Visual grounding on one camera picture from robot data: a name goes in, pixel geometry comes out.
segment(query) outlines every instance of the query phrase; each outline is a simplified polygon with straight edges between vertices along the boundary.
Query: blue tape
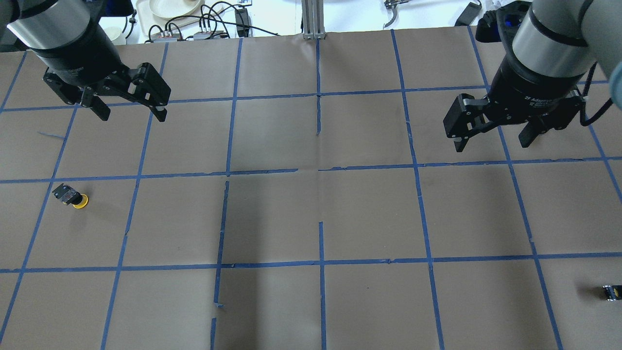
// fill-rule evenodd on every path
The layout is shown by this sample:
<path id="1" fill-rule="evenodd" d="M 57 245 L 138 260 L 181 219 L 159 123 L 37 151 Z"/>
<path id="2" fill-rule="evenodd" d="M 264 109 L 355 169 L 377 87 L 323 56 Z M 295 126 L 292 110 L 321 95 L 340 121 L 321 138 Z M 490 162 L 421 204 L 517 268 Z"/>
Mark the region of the blue tape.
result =
<path id="1" fill-rule="evenodd" d="M 320 39 L 315 40 L 315 73 L 316 73 L 316 94 L 317 94 L 317 131 L 316 135 L 322 132 L 322 88 L 320 84 Z"/>
<path id="2" fill-rule="evenodd" d="M 11 94 L 11 91 L 13 91 L 13 87 L 15 86 L 15 82 L 17 81 L 17 76 L 19 75 L 19 72 L 22 70 L 22 66 L 24 65 L 24 61 L 26 60 L 26 53 L 27 52 L 24 51 L 24 54 L 22 55 L 22 59 L 19 61 L 19 65 L 17 65 L 17 70 L 15 71 L 15 74 L 13 75 L 13 79 L 11 80 L 11 84 L 9 85 L 8 90 L 6 90 L 6 95 L 4 96 L 4 99 L 2 100 L 2 105 L 0 105 L 0 111 L 4 111 L 6 102 L 9 100 L 9 95 Z"/>
<path id="3" fill-rule="evenodd" d="M 613 174 L 613 170 L 611 168 L 611 165 L 609 164 L 609 160 L 607 160 L 607 157 L 605 156 L 605 150 L 603 149 L 602 145 L 600 144 L 600 140 L 598 139 L 598 136 L 596 135 L 596 131 L 594 130 L 594 127 L 592 125 L 590 125 L 588 127 L 590 129 L 590 132 L 592 133 L 592 138 L 594 139 L 594 142 L 596 143 L 596 147 L 598 148 L 598 152 L 600 153 L 600 156 L 601 156 L 600 160 L 605 162 L 605 167 L 607 168 L 607 172 L 609 173 L 609 177 L 611 178 L 611 182 L 613 183 L 613 187 L 615 188 L 616 193 L 618 194 L 618 199 L 622 203 L 622 191 L 620 191 L 620 186 L 618 185 L 618 180 L 616 179 L 616 176 Z"/>
<path id="4" fill-rule="evenodd" d="M 322 92 L 321 96 L 342 96 L 342 95 L 370 95 L 375 93 L 396 93 L 402 92 L 400 89 L 392 90 L 369 90 L 369 91 L 344 91 L 344 92 Z"/>
<path id="5" fill-rule="evenodd" d="M 427 230 L 427 221 L 425 219 L 425 207 L 424 207 L 424 199 L 421 192 L 421 181 L 419 177 L 419 167 L 416 166 L 417 163 L 417 155 L 415 154 L 415 147 L 412 139 L 412 130 L 411 130 L 411 118 L 408 111 L 408 101 L 406 100 L 406 89 L 404 85 L 404 74 L 402 71 L 402 63 L 399 58 L 399 49 L 397 48 L 397 40 L 395 38 L 395 31 L 391 29 L 391 39 L 393 41 L 393 49 L 395 50 L 395 58 L 397 62 L 397 71 L 399 73 L 399 84 L 402 92 L 402 102 L 404 103 L 404 118 L 406 119 L 406 130 L 408 132 L 408 142 L 411 148 L 411 156 L 412 163 L 415 164 L 414 172 L 415 172 L 415 186 L 417 188 L 417 199 L 419 201 L 419 212 L 421 214 L 421 224 L 424 232 L 424 242 L 425 242 L 425 254 L 427 257 L 428 263 L 428 272 L 430 277 L 430 290 L 432 292 L 432 306 L 434 308 L 434 317 L 436 319 L 436 331 L 439 337 L 439 348 L 441 350 L 445 349 L 445 341 L 443 340 L 443 330 L 440 322 L 440 310 L 439 310 L 439 299 L 436 292 L 436 281 L 434 278 L 434 261 L 432 260 L 432 250 L 430 248 L 430 237 L 428 236 Z"/>
<path id="6" fill-rule="evenodd" d="M 220 239 L 218 241 L 218 268 L 216 269 L 216 282 L 214 283 L 214 303 L 218 303 L 220 295 L 220 276 L 222 272 L 223 250 L 225 248 L 225 226 L 227 223 L 227 205 L 229 203 L 229 181 L 225 181 L 225 194 L 223 196 L 223 212 L 220 217 Z"/>
<path id="7" fill-rule="evenodd" d="M 244 39 L 240 38 L 238 42 L 238 58 L 235 63 L 235 80 L 233 82 L 233 99 L 231 100 L 231 121 L 229 123 L 229 142 L 227 144 L 227 175 L 231 172 L 231 150 L 233 149 L 233 127 L 235 126 L 235 109 L 238 104 L 238 82 L 239 82 L 239 65 L 242 58 L 242 43 Z"/>
<path id="8" fill-rule="evenodd" d="M 324 266 L 324 222 L 320 221 L 319 224 L 319 239 L 320 239 L 320 319 L 322 327 L 322 350 L 327 348 L 326 337 L 326 274 Z"/>
<path id="9" fill-rule="evenodd" d="M 362 166 L 335 166 L 330 169 L 320 169 L 318 171 L 346 171 L 346 170 L 371 170 L 371 169 L 404 169 L 413 168 L 413 164 L 390 164 L 390 165 L 362 165 Z"/>
<path id="10" fill-rule="evenodd" d="M 123 236 L 123 243 L 121 244 L 121 253 L 119 253 L 119 261 L 117 263 L 116 272 L 114 274 L 113 290 L 110 293 L 110 301 L 108 302 L 108 311 L 106 312 L 106 322 L 104 323 L 104 334 L 101 337 L 100 350 L 106 349 L 106 342 L 108 341 L 108 330 L 110 329 L 110 320 L 113 317 L 114 300 L 116 299 L 116 291 L 119 287 L 119 278 L 121 277 L 121 267 L 123 266 L 123 257 L 125 256 L 125 248 L 128 244 L 128 235 Z"/>
<path id="11" fill-rule="evenodd" d="M 238 100 L 270 100 L 273 98 L 300 98 L 315 96 L 314 93 L 294 93 L 291 95 L 240 96 Z"/>
<path id="12" fill-rule="evenodd" d="M 473 36 L 473 31 L 471 27 L 466 28 L 468 30 L 468 35 L 471 38 L 471 45 L 473 46 L 473 51 L 475 52 L 475 58 L 477 59 L 477 64 L 480 67 L 481 77 L 486 85 L 486 90 L 490 91 L 490 86 L 488 85 L 488 81 L 486 79 L 486 74 L 484 72 L 484 66 L 481 64 L 480 52 L 477 49 L 477 45 L 475 44 L 475 38 Z M 525 230 L 527 232 L 527 237 L 529 239 L 529 244 L 531 246 L 531 252 L 533 254 L 534 263 L 536 264 L 536 271 L 538 273 L 538 279 L 540 280 L 540 287 L 542 288 L 542 294 L 544 295 L 544 303 L 546 304 L 547 312 L 549 313 L 549 319 L 551 323 L 551 327 L 553 329 L 553 334 L 555 336 L 555 342 L 557 343 L 558 349 L 563 349 L 562 339 L 559 335 L 559 330 L 557 329 L 557 322 L 555 320 L 555 314 L 553 313 L 553 307 L 551 306 L 549 299 L 549 292 L 546 287 L 546 282 L 544 281 L 544 274 L 542 273 L 542 267 L 540 266 L 540 260 L 538 259 L 538 253 L 536 250 L 536 244 L 533 242 L 531 227 L 529 225 L 529 219 L 527 218 L 527 212 L 525 210 L 525 205 L 522 201 L 521 189 L 518 186 L 518 180 L 516 179 L 516 174 L 514 173 L 514 165 L 512 162 L 512 158 L 510 157 L 510 153 L 508 150 L 508 144 L 503 135 L 503 130 L 501 128 L 497 128 L 499 131 L 499 137 L 501 138 L 501 144 L 503 145 L 503 152 L 505 153 L 506 159 L 508 160 L 508 168 L 510 175 L 512 177 L 512 182 L 514 184 L 514 190 L 516 192 L 516 198 L 518 200 L 519 207 L 521 209 L 522 220 L 525 225 Z"/>
<path id="13" fill-rule="evenodd" d="M 507 260 L 530 260 L 533 258 L 533 255 L 493 255 L 489 257 L 434 258 L 434 262 L 497 262 Z"/>
<path id="14" fill-rule="evenodd" d="M 435 88 L 407 88 L 406 92 L 422 92 L 422 91 L 446 91 L 446 90 L 473 90 L 477 88 L 486 88 L 486 85 L 471 85 L 464 87 L 435 87 Z"/>
<path id="15" fill-rule="evenodd" d="M 216 318 L 211 319 L 211 328 L 210 328 L 210 350 L 214 350 L 214 345 L 216 344 Z"/>

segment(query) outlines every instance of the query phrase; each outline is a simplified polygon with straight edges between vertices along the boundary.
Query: electrical cable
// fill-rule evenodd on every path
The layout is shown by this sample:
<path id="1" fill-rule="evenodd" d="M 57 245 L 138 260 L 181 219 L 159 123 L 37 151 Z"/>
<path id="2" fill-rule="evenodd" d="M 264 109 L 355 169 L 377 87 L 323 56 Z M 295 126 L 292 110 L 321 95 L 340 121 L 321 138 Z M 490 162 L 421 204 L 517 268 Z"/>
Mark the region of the electrical cable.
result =
<path id="1" fill-rule="evenodd" d="M 209 24 L 209 22 L 210 22 L 210 16 L 211 16 L 211 13 L 212 13 L 212 12 L 214 12 L 214 13 L 216 14 L 216 16 L 218 16 L 218 18 L 220 19 L 220 21 L 222 21 L 222 20 L 223 20 L 223 19 L 222 19 L 222 17 L 220 17 L 220 14 L 221 14 L 221 13 L 223 13 L 223 12 L 224 12 L 224 10 L 223 10 L 223 11 L 218 12 L 218 11 L 214 10 L 214 5 L 212 5 L 212 6 L 210 7 L 210 6 L 207 6 L 207 5 L 205 5 L 205 4 L 204 4 L 204 5 L 201 5 L 201 11 L 203 11 L 203 6 L 207 7 L 207 8 L 210 10 L 210 12 L 208 12 L 208 17 L 207 17 L 207 23 L 208 23 L 208 24 Z M 213 21 L 214 21 L 214 23 L 215 23 L 215 25 L 214 25 L 214 32 L 216 32 L 216 29 L 218 28 L 218 22 L 216 21 L 216 17 L 215 17 L 215 16 L 212 16 L 212 20 L 213 20 Z M 225 33 L 227 33 L 227 36 L 228 36 L 228 37 L 231 37 L 231 36 L 229 35 L 229 30 L 227 29 L 227 26 L 226 26 L 226 25 L 224 25 L 224 23 L 223 23 L 223 27 L 225 28 Z"/>
<path id="2" fill-rule="evenodd" d="M 151 26 L 151 28 L 149 28 L 149 40 L 145 41 L 145 42 L 153 42 L 153 40 L 151 40 L 151 30 L 153 30 L 153 28 L 158 28 L 160 29 L 160 33 L 163 34 L 164 30 L 162 30 L 161 26 L 158 26 L 157 24 L 154 24 L 153 26 Z"/>
<path id="3" fill-rule="evenodd" d="M 171 22 L 169 23 L 169 32 L 171 32 L 171 35 L 173 33 L 173 30 L 171 29 L 171 26 L 175 26 L 175 28 L 177 28 L 177 31 L 179 32 L 179 40 L 183 40 L 183 34 L 182 34 L 182 30 L 179 29 L 179 26 L 176 25 L 175 23 Z"/>
<path id="4" fill-rule="evenodd" d="M 590 85 L 592 84 L 592 78 L 594 77 L 594 72 L 596 71 L 596 63 L 592 65 L 590 71 L 587 73 L 587 78 L 585 79 L 585 86 L 583 88 L 582 96 L 583 98 L 587 97 L 588 92 L 590 91 Z M 585 111 L 585 103 L 581 105 L 581 112 L 579 115 L 579 122 L 582 126 L 588 126 L 593 122 L 597 121 L 605 112 L 613 105 L 613 101 L 611 98 L 603 104 L 602 107 L 591 117 L 587 118 L 587 112 Z"/>
<path id="5" fill-rule="evenodd" d="M 136 24 L 136 14 L 137 13 L 138 12 L 136 10 L 134 10 L 134 12 L 132 12 L 132 17 L 129 19 L 129 22 L 131 23 L 131 26 L 129 27 L 129 33 L 125 36 L 126 40 L 129 38 L 130 35 L 132 35 L 132 32 L 134 31 L 134 25 Z"/>

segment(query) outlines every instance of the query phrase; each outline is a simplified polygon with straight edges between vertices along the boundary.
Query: black cable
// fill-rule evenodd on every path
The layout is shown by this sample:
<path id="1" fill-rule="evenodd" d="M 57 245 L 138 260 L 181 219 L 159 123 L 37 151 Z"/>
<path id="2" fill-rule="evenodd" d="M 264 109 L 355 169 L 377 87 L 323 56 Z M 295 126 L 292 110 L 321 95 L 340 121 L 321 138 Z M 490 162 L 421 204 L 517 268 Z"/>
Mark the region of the black cable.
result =
<path id="1" fill-rule="evenodd" d="M 172 22 L 172 21 L 174 21 L 176 19 L 181 19 L 181 18 L 199 18 L 199 19 L 201 19 L 202 17 L 201 16 L 187 14 L 187 15 L 184 15 L 184 16 L 173 17 L 173 18 L 169 19 L 169 21 L 167 23 L 170 23 L 170 22 Z M 246 24 L 237 24 L 237 23 L 219 21 L 218 19 L 214 19 L 214 18 L 212 18 L 212 20 L 215 21 L 215 22 L 223 23 L 223 24 L 232 24 L 234 26 L 240 26 L 240 27 L 244 27 L 244 28 L 253 28 L 253 29 L 257 29 L 258 31 L 262 31 L 262 32 L 268 33 L 270 35 L 274 35 L 274 36 L 278 36 L 278 37 L 280 36 L 279 33 L 273 33 L 273 32 L 267 31 L 265 29 L 262 29 L 262 28 L 259 28 L 259 27 L 255 27 L 255 26 L 247 26 Z"/>
<path id="2" fill-rule="evenodd" d="M 151 28 L 149 28 L 149 40 L 148 40 L 148 42 L 153 42 L 153 40 L 151 40 L 151 30 L 153 30 L 153 28 L 158 28 L 158 29 L 160 29 L 160 33 L 164 33 L 164 31 L 162 30 L 161 26 L 158 26 L 157 24 L 154 24 L 153 26 L 151 26 Z"/>
<path id="3" fill-rule="evenodd" d="M 132 32 L 134 31 L 134 25 L 136 24 L 136 14 L 137 14 L 137 13 L 138 13 L 138 12 L 137 12 L 136 10 L 134 10 L 134 12 L 132 13 L 132 17 L 129 19 L 129 22 L 130 22 L 132 25 L 129 27 L 129 33 L 125 36 L 125 39 L 126 39 L 126 40 L 129 38 L 129 36 L 130 36 L 130 35 L 132 35 Z"/>
<path id="4" fill-rule="evenodd" d="M 209 22 L 210 22 L 210 16 L 211 16 L 211 13 L 212 13 L 212 12 L 214 12 L 214 13 L 216 14 L 216 16 L 218 16 L 218 18 L 220 19 L 220 21 L 222 21 L 222 20 L 223 20 L 223 19 L 222 19 L 222 17 L 220 17 L 220 14 L 221 14 L 221 13 L 223 13 L 224 11 L 220 11 L 220 12 L 218 12 L 218 11 L 214 10 L 214 5 L 212 5 L 211 7 L 210 7 L 210 6 L 207 6 L 207 5 L 201 5 L 201 9 L 203 9 L 203 6 L 207 7 L 207 8 L 210 10 L 210 12 L 208 12 L 207 23 L 209 23 Z M 214 32 L 216 32 L 216 30 L 217 30 L 217 28 L 218 28 L 218 22 L 216 21 L 216 17 L 214 17 L 214 16 L 212 16 L 212 20 L 213 20 L 213 21 L 214 21 L 214 23 L 215 23 L 215 25 L 214 25 Z M 229 35 L 229 30 L 227 29 L 227 26 L 223 24 L 223 27 L 225 28 L 225 33 L 227 33 L 227 36 L 228 36 L 228 37 L 231 37 L 231 36 Z"/>
<path id="5" fill-rule="evenodd" d="M 588 92 L 590 92 L 590 85 L 592 85 L 592 78 L 594 77 L 594 72 L 596 71 L 596 63 L 592 65 L 590 71 L 587 73 L 587 78 L 585 79 L 585 86 L 583 88 L 582 96 L 583 98 L 587 97 Z M 579 122 L 582 126 L 588 126 L 593 122 L 597 121 L 605 112 L 613 105 L 613 101 L 611 99 L 607 100 L 605 104 L 591 117 L 587 118 L 587 112 L 585 110 L 585 103 L 581 104 L 581 112 L 579 114 Z"/>
<path id="6" fill-rule="evenodd" d="M 179 40 L 183 40 L 182 30 L 179 29 L 179 26 L 173 22 L 169 24 L 169 32 L 171 32 L 171 35 L 173 35 L 173 30 L 170 28 L 171 26 L 175 26 L 175 28 L 177 28 L 177 31 L 179 32 Z"/>

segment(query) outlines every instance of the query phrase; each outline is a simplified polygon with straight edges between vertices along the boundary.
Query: black device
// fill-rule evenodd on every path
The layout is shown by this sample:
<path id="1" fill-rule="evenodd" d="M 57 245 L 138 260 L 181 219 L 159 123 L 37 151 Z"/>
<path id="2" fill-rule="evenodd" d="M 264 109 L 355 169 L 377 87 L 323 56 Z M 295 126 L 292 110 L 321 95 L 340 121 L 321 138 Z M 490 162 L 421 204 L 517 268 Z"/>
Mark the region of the black device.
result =
<path id="1" fill-rule="evenodd" d="M 456 20 L 456 24 L 454 26 L 470 26 L 471 22 L 473 22 L 475 17 L 480 14 L 480 11 L 481 1 L 477 4 L 469 2 L 468 5 L 466 5 L 465 10 L 462 11 L 460 16 Z"/>
<path id="2" fill-rule="evenodd" d="M 251 25 L 251 19 L 248 17 L 248 10 L 246 7 L 241 9 L 235 9 L 235 23 L 238 25 L 238 37 L 248 37 Z"/>
<path id="3" fill-rule="evenodd" d="M 622 285 L 616 286 L 603 286 L 605 292 L 605 298 L 609 301 L 622 300 Z"/>
<path id="4" fill-rule="evenodd" d="M 86 194 L 81 194 L 66 184 L 60 184 L 52 191 L 52 194 L 65 205 L 73 204 L 76 209 L 82 209 L 88 203 Z"/>
<path id="5" fill-rule="evenodd" d="M 500 125 L 527 123 L 519 135 L 523 148 L 550 129 L 566 128 L 585 108 L 576 87 L 584 72 L 573 77 L 548 77 L 525 67 L 517 58 L 513 42 L 528 17 L 536 22 L 531 3 L 515 1 L 497 11 L 489 11 L 479 21 L 476 38 L 501 41 L 506 49 L 487 97 L 481 100 L 461 93 L 443 119 L 448 138 L 462 152 L 468 140 Z"/>
<path id="6" fill-rule="evenodd" d="M 114 3 L 116 13 L 132 14 L 129 0 Z M 43 80 L 66 104 L 79 103 L 105 121 L 110 108 L 100 96 L 120 96 L 165 120 L 170 87 L 150 63 L 125 66 L 98 24 L 112 2 L 11 0 L 3 8 L 7 4 L 12 5 L 8 28 L 49 67 Z"/>

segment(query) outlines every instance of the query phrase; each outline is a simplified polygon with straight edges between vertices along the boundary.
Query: black electrical component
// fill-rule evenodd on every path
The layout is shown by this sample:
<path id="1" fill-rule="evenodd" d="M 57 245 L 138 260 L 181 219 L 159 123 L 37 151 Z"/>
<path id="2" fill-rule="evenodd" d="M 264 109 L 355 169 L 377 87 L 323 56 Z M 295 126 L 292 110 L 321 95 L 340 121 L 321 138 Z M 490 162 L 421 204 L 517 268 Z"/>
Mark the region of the black electrical component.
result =
<path id="1" fill-rule="evenodd" d="M 616 286 L 603 286 L 605 291 L 605 297 L 609 301 L 622 300 L 622 285 Z"/>
<path id="2" fill-rule="evenodd" d="M 468 5 L 466 5 L 466 9 L 462 11 L 460 17 L 458 17 L 454 26 L 470 26 L 475 17 L 480 14 L 480 11 L 481 2 L 479 4 L 469 2 Z"/>
<path id="3" fill-rule="evenodd" d="M 74 190 L 71 186 L 66 184 L 60 184 L 52 191 L 54 197 L 66 205 L 73 204 L 76 209 L 82 209 L 88 204 L 88 197 L 86 194 Z"/>
<path id="4" fill-rule="evenodd" d="M 248 17 L 248 10 L 246 7 L 241 9 L 235 9 L 235 23 L 238 25 L 238 37 L 248 37 L 251 25 L 251 19 Z"/>

